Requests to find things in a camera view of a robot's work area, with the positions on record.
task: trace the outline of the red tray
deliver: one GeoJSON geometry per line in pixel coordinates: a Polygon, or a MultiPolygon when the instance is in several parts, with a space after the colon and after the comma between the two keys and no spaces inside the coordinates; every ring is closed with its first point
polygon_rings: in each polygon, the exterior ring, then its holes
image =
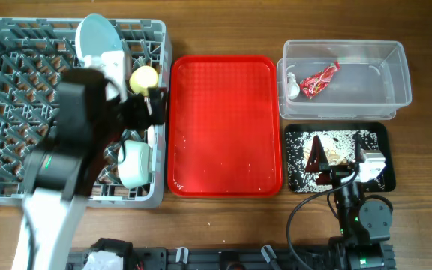
{"type": "Polygon", "coordinates": [[[270,197],[281,189],[278,84],[269,58],[175,62],[167,181],[181,197],[270,197]]]}

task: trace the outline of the red snack packet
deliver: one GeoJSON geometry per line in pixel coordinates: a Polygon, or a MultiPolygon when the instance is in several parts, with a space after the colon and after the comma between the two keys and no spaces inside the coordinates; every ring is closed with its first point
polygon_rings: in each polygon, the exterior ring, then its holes
{"type": "Polygon", "coordinates": [[[321,92],[326,86],[328,86],[335,72],[339,71],[340,69],[341,66],[339,65],[338,61],[336,61],[323,71],[303,79],[303,81],[299,83],[299,87],[307,95],[307,97],[311,99],[315,95],[318,95],[318,93],[321,92]]]}

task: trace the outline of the transparent container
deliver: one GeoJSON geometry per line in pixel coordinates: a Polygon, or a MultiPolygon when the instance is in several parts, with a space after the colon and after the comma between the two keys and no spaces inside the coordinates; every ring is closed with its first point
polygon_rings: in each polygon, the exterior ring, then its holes
{"type": "Polygon", "coordinates": [[[392,119],[411,103],[410,73],[397,41],[289,40],[278,62],[280,114],[284,119],[392,119]],[[287,73],[296,81],[339,61],[329,85],[309,99],[288,98],[287,73]]]}

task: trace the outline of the wooden surface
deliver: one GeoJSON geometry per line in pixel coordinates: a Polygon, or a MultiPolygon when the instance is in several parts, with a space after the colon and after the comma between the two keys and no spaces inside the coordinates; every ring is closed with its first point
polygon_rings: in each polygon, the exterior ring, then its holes
{"type": "MultiPolygon", "coordinates": [[[[264,55],[277,62],[290,39],[395,40],[404,45],[412,103],[385,121],[397,187],[391,243],[399,269],[432,269],[432,1],[4,1],[0,16],[155,18],[184,55],[264,55]]],[[[100,237],[135,246],[285,245],[287,217],[306,196],[288,187],[272,199],[179,199],[166,192],[155,210],[88,209],[73,240],[100,237]]],[[[0,208],[0,269],[11,267],[21,214],[0,208]]],[[[339,233],[326,201],[305,206],[293,222],[299,243],[326,243],[339,233]]]]}

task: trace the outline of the yellow object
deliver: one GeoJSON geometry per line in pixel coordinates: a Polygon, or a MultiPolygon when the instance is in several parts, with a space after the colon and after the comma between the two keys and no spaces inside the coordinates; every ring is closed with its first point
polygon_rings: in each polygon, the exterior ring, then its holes
{"type": "Polygon", "coordinates": [[[158,72],[150,66],[139,67],[131,74],[129,86],[136,94],[148,96],[148,87],[158,86],[158,72]]]}

